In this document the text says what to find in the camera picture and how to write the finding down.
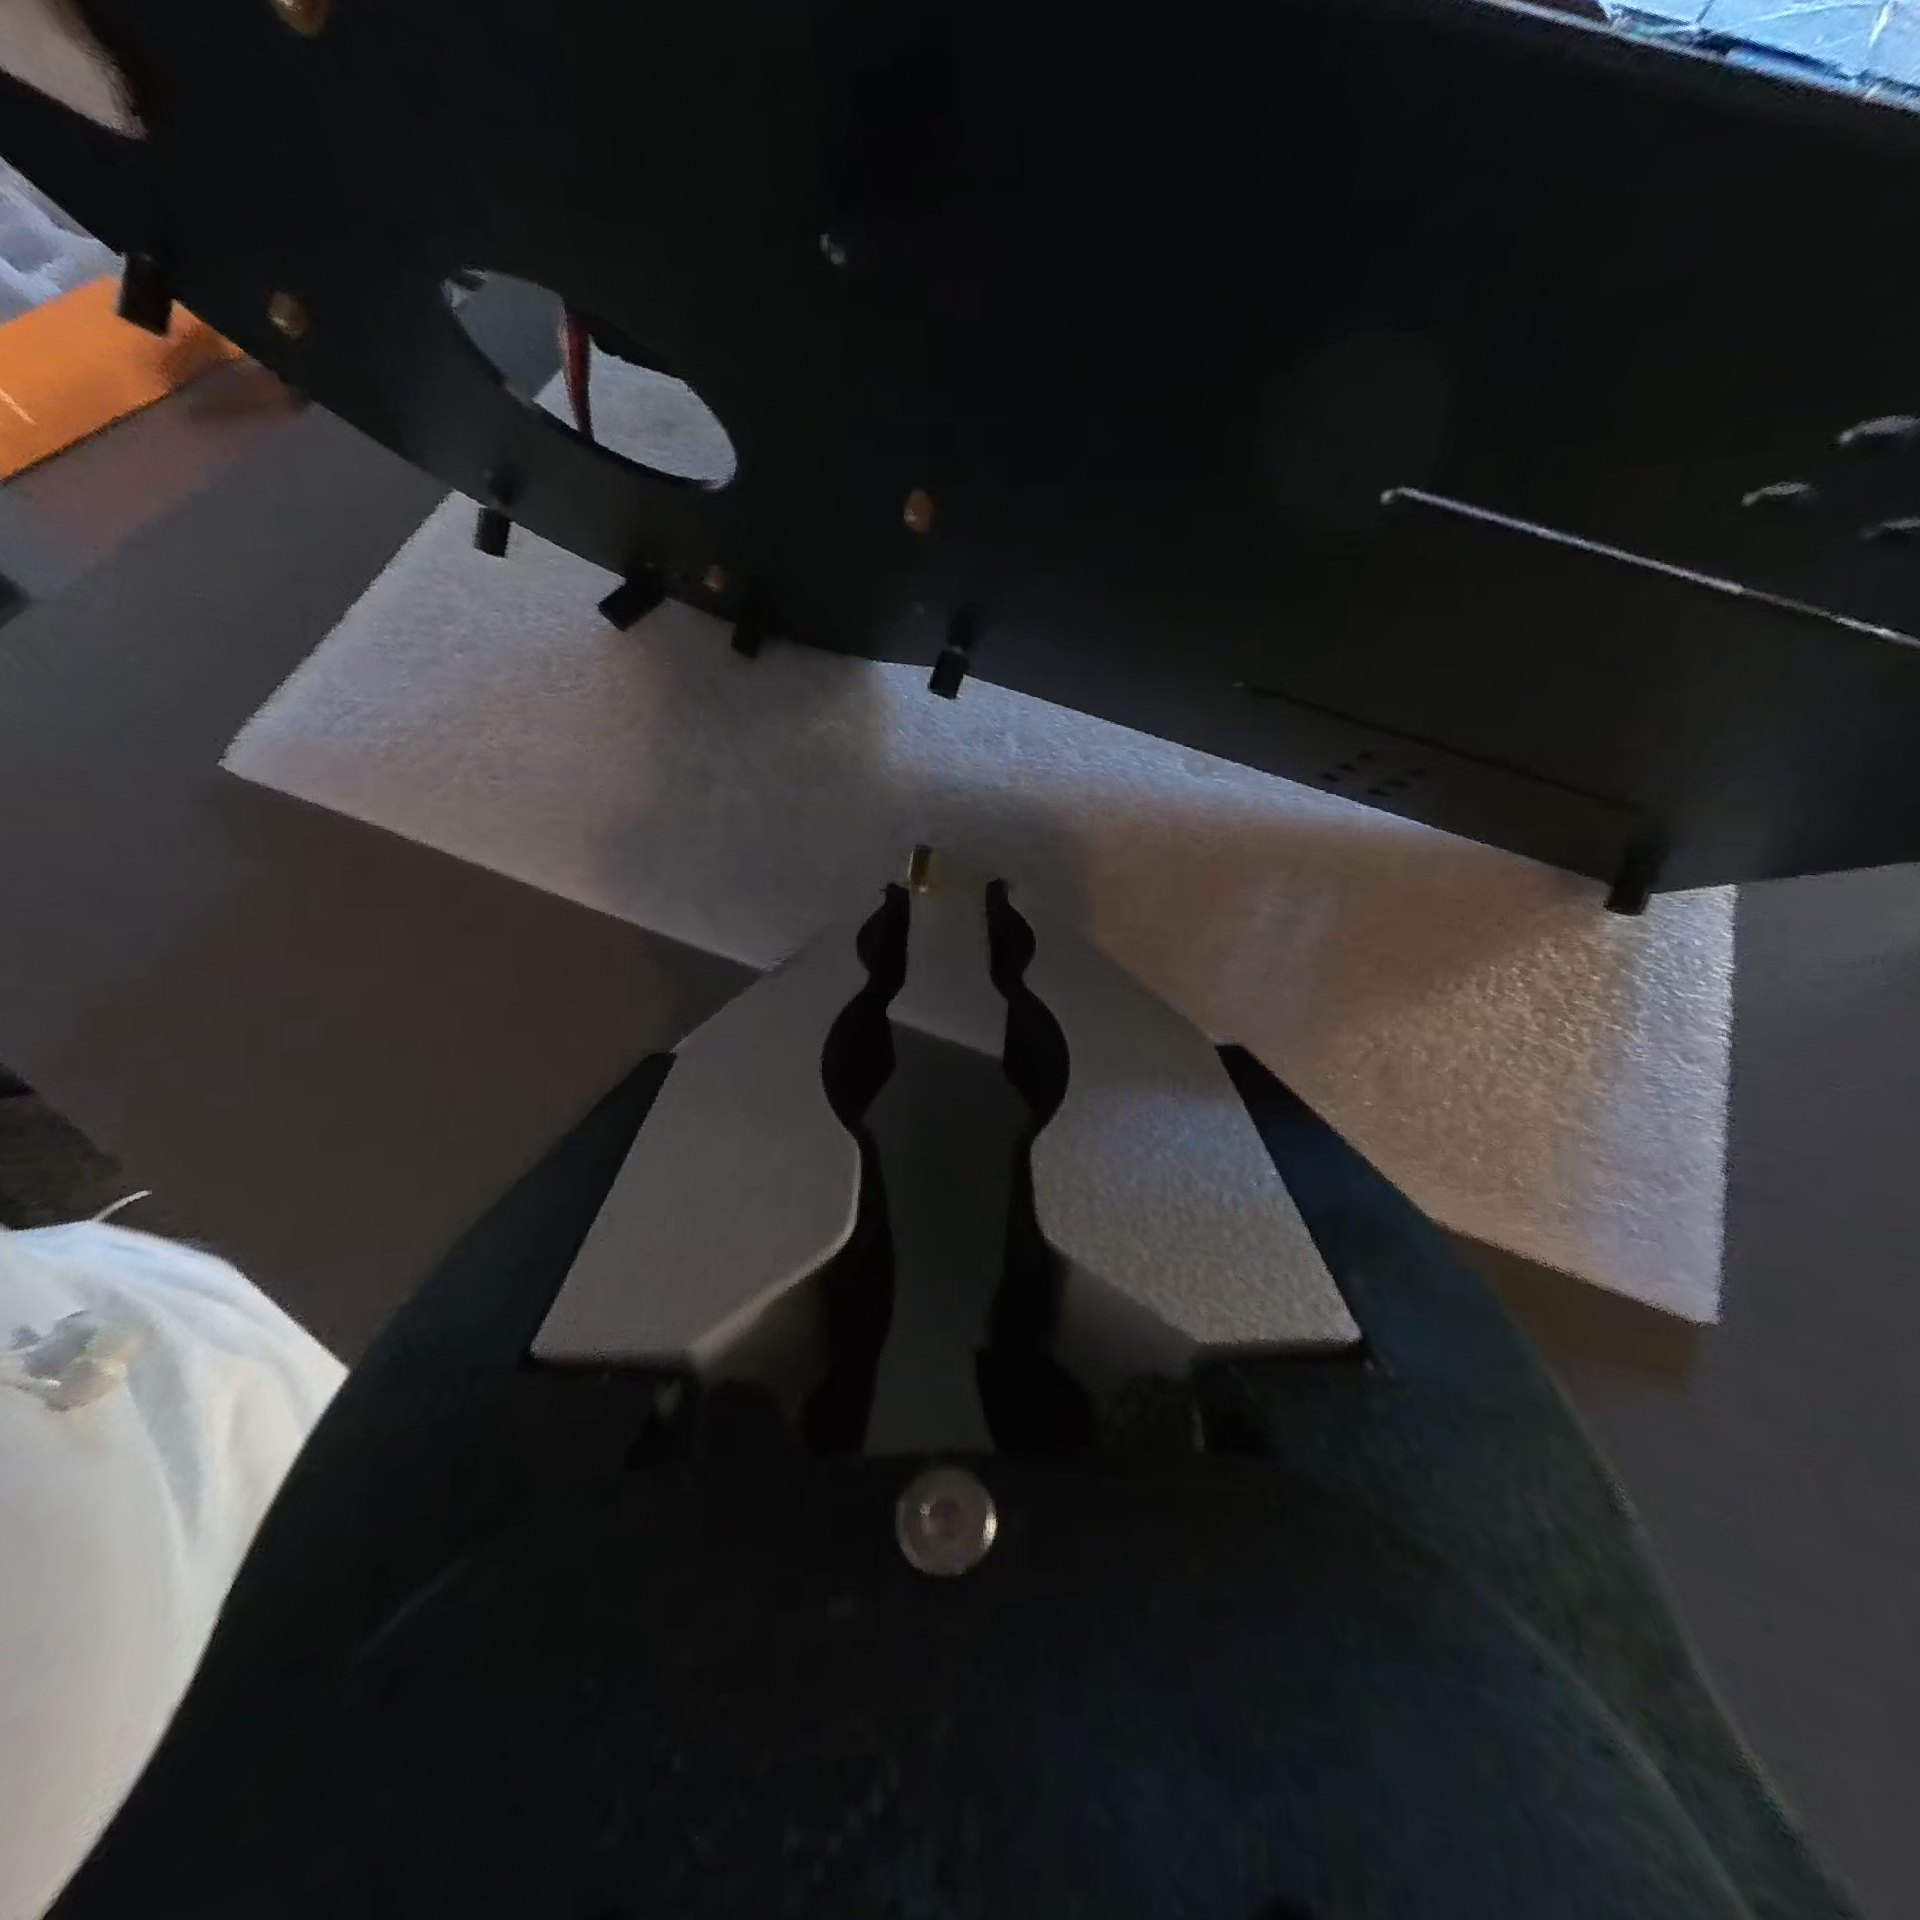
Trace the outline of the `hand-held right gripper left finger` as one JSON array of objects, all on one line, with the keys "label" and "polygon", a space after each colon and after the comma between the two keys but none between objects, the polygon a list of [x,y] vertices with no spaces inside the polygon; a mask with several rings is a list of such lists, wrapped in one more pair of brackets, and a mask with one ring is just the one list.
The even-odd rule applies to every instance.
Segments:
[{"label": "hand-held right gripper left finger", "polygon": [[535,1361],[751,1385],[805,1447],[866,1447],[897,1279],[867,1109],[908,938],[884,884],[668,1055]]}]

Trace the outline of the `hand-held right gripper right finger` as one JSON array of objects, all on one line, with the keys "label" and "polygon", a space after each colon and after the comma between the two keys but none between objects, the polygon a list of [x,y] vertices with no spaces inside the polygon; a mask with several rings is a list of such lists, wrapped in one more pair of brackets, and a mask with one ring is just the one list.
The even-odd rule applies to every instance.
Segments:
[{"label": "hand-held right gripper right finger", "polygon": [[1363,1356],[1218,1041],[1001,879],[983,926],[1023,1099],[978,1339],[997,1449],[1099,1447],[1139,1401],[1199,1433],[1194,1380],[1224,1365]]}]

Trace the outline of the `blue toy robot arm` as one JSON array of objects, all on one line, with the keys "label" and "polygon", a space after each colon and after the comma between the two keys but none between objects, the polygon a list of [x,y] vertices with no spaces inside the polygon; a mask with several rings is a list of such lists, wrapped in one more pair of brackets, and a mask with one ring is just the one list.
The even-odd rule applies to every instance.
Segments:
[{"label": "blue toy robot arm", "polygon": [[4,3],[4,160],[663,601],[1658,891],[1917,862],[1917,89],[1630,3]]}]

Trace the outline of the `white foam sheet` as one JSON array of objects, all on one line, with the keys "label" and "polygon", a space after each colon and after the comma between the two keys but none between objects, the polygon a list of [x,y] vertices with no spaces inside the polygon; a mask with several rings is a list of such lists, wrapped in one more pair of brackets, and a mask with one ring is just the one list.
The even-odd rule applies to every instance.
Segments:
[{"label": "white foam sheet", "polygon": [[1590,881],[903,662],[617,634],[602,568],[443,502],[223,768],[754,969],[952,853],[1257,1051],[1452,1235],[1722,1317],[1734,891]]}]

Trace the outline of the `orange parts box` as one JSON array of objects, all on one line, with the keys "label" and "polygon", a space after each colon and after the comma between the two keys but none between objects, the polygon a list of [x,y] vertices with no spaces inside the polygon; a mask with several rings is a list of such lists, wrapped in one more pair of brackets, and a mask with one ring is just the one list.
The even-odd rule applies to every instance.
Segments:
[{"label": "orange parts box", "polygon": [[117,317],[120,253],[4,164],[4,479],[243,361],[186,311],[164,333]]}]

